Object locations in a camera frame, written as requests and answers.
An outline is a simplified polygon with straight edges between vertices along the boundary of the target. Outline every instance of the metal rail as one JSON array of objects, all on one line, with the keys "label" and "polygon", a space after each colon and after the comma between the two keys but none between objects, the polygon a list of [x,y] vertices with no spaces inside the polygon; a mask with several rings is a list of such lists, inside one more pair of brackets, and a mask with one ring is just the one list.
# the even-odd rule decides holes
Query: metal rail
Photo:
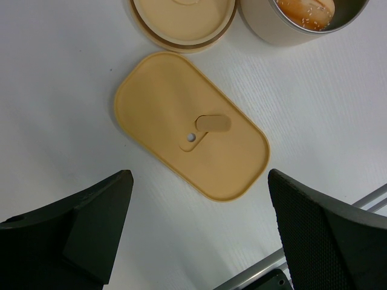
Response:
[{"label": "metal rail", "polygon": [[[365,196],[361,200],[353,204],[354,207],[364,208],[370,203],[374,202],[379,197],[387,193],[387,184],[378,188],[377,190],[371,192],[369,195]],[[387,205],[387,198],[380,201],[376,205],[367,209],[368,212],[375,213],[379,209]],[[248,286],[249,284],[257,281],[260,277],[265,275],[274,269],[286,270],[288,265],[285,259],[284,249],[281,248],[275,251],[273,254],[267,256],[266,258],[260,260],[257,264],[247,268],[243,272],[234,276],[230,280],[226,281],[222,285],[216,287],[214,290],[241,290]]]}]

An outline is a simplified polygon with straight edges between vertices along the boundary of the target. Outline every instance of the metal cup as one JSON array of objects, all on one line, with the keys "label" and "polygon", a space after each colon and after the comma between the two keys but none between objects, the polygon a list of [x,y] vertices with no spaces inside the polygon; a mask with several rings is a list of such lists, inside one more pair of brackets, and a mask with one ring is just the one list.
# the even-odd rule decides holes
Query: metal cup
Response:
[{"label": "metal cup", "polygon": [[334,0],[336,11],[322,31],[302,28],[278,7],[276,0],[241,0],[243,15],[252,30],[270,44],[292,46],[346,27],[363,11],[369,0]]}]

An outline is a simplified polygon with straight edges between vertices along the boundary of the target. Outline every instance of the bun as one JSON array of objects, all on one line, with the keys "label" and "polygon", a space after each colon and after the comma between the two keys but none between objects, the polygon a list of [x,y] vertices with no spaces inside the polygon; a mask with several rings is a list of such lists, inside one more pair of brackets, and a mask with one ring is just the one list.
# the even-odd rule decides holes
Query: bun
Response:
[{"label": "bun", "polygon": [[333,0],[276,0],[278,7],[298,26],[321,31],[329,26],[335,7]]}]

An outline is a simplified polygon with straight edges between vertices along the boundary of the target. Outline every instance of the yellow plastic lid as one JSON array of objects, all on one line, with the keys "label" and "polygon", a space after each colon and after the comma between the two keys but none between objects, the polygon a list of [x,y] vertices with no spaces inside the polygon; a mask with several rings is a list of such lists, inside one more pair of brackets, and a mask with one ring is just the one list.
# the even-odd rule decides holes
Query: yellow plastic lid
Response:
[{"label": "yellow plastic lid", "polygon": [[156,44],[176,52],[196,52],[228,29],[236,0],[128,0],[134,19]]},{"label": "yellow plastic lid", "polygon": [[264,133],[177,53],[142,60],[114,111],[127,134],[211,200],[240,197],[268,164]]}]

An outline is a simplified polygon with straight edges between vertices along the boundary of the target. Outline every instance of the white table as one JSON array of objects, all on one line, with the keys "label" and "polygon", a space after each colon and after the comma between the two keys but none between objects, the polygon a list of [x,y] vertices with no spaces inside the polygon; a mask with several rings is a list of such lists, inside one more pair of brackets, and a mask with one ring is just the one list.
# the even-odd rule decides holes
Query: white table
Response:
[{"label": "white table", "polygon": [[[353,203],[387,181],[385,0],[349,27],[276,48],[240,15],[187,57],[268,136],[277,168]],[[201,196],[118,127],[112,99],[161,50],[126,0],[0,2],[0,221],[131,169],[105,289],[213,289],[281,247],[267,172],[241,199]]]}]

